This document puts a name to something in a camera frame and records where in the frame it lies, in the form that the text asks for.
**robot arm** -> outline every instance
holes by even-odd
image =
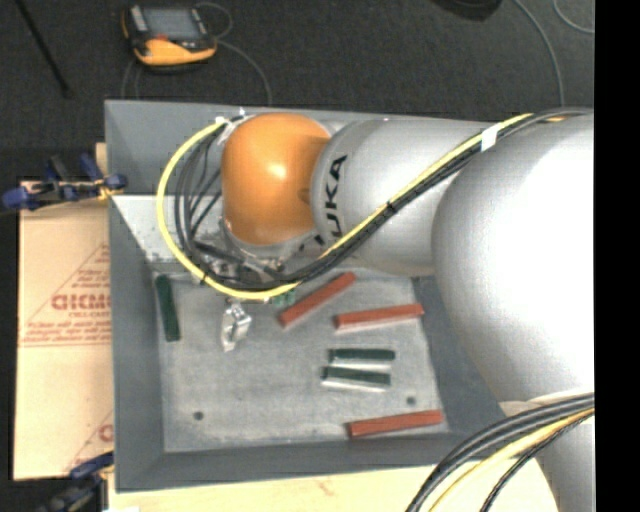
[[[228,279],[195,245],[168,243],[203,281],[244,299],[269,300],[346,257],[435,275],[499,401],[592,390],[593,123],[585,112],[495,126],[258,115],[225,135],[221,161],[222,256],[251,277]],[[310,240],[323,245],[309,263],[299,248]],[[545,451],[563,512],[593,502],[593,451],[592,424]]]

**blue clamp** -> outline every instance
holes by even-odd
[[[102,190],[114,192],[127,186],[127,178],[122,174],[105,177],[88,153],[80,155],[80,168],[88,183],[73,180],[64,162],[54,155],[47,162],[43,181],[34,184],[31,190],[22,186],[6,191],[2,194],[2,204],[9,210],[33,211],[52,204],[98,197]]]
[[[73,468],[69,473],[69,478],[78,481],[78,483],[56,494],[46,505],[41,505],[35,512],[77,512],[96,495],[104,499],[104,494],[106,494],[105,480],[98,472],[113,465],[113,462],[114,457],[111,451]]]

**yellow device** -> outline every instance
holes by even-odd
[[[179,71],[211,58],[217,43],[195,7],[134,5],[122,30],[136,58],[158,71]]]

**black floor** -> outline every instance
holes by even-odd
[[[556,5],[569,21],[592,27],[592,2]],[[67,99],[18,3],[0,2],[0,192],[21,177],[41,176],[51,154],[75,158],[102,140],[105,98],[266,104],[261,75],[228,46],[192,73],[159,76],[134,67],[127,73],[131,57],[119,27],[124,2],[23,0],[73,92]],[[451,4],[219,2],[233,18],[223,41],[260,66],[275,106],[477,120],[594,106],[595,36],[563,21],[552,0],[502,0],[484,20],[443,8]],[[202,12],[214,32],[225,29],[222,10]],[[0,510],[6,512],[32,510],[65,485],[10,480],[16,247],[15,217],[0,216]]]

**clamp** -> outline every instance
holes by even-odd
[[[49,158],[44,180],[30,187],[20,186],[2,194],[2,203],[9,210],[37,210],[44,206],[76,202],[94,197],[106,197],[127,186],[122,174],[104,176],[95,160],[88,154],[80,155],[81,180],[74,180],[58,155]]]

